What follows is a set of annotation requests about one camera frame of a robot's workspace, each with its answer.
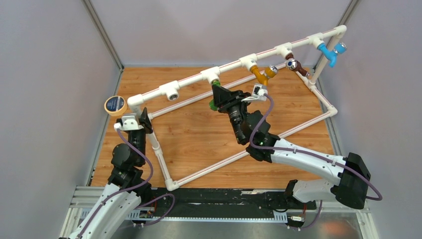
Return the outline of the white PVC pipe frame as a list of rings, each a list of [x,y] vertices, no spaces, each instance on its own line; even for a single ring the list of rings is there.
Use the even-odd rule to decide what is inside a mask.
[[[153,119],[212,96],[213,100],[210,107],[221,113],[228,112],[237,141],[239,143],[249,142],[249,139],[245,138],[240,131],[240,127],[246,120],[245,114],[247,104],[255,101],[265,101],[265,93],[268,92],[266,89],[268,81],[276,76],[279,69],[287,68],[300,77],[306,87],[327,109],[327,111],[320,116],[280,134],[280,137],[282,138],[290,136],[338,113],[337,108],[325,98],[320,90],[317,89],[316,81],[324,67],[327,64],[330,65],[330,67],[334,67],[338,55],[347,50],[345,44],[340,42],[346,31],[346,25],[339,25],[331,30],[319,32],[294,42],[286,42],[260,53],[243,56],[238,60],[225,65],[215,66],[203,70],[196,75],[166,83],[145,94],[129,97],[127,105],[133,113],[140,116],[140,106],[144,102],[161,95],[165,95],[169,101],[174,101],[179,97],[178,91],[181,88],[206,80],[212,87],[210,92],[192,97],[181,103],[176,103],[155,113],[151,113],[150,117]],[[300,62],[295,59],[293,54],[294,48],[304,45],[312,45],[324,56],[324,59],[317,65],[313,76],[310,76],[309,72],[301,66]],[[226,86],[222,86],[219,78],[220,74],[239,67],[245,67],[251,72],[251,75]]]

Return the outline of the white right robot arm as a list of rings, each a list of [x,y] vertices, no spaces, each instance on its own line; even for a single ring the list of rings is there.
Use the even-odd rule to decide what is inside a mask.
[[[371,174],[359,154],[332,155],[290,143],[269,132],[266,121],[274,107],[273,99],[261,84],[252,93],[231,91],[212,85],[212,104],[216,111],[229,117],[236,142],[257,161],[290,165],[321,177],[320,180],[291,180],[286,187],[284,202],[289,208],[313,200],[335,199],[353,208],[363,209],[370,200],[368,190],[375,191]]]

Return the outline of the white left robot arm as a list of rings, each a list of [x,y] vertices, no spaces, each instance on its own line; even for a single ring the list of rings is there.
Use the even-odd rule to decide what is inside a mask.
[[[153,132],[147,108],[139,115],[123,115],[116,120],[115,128],[119,136],[125,132],[127,137],[113,149],[108,183],[88,215],[70,233],[70,239],[109,239],[135,207],[147,206],[152,200],[152,176],[142,179],[140,169],[152,165],[146,157],[146,138]]]

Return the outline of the green water faucet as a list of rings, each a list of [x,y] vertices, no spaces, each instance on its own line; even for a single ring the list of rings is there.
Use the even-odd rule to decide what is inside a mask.
[[[212,83],[211,83],[211,93],[212,93],[212,95],[211,95],[211,100],[209,102],[209,108],[212,111],[217,111],[217,108],[218,108],[214,103],[214,88],[215,88],[215,86],[221,86],[219,80],[213,80]]]

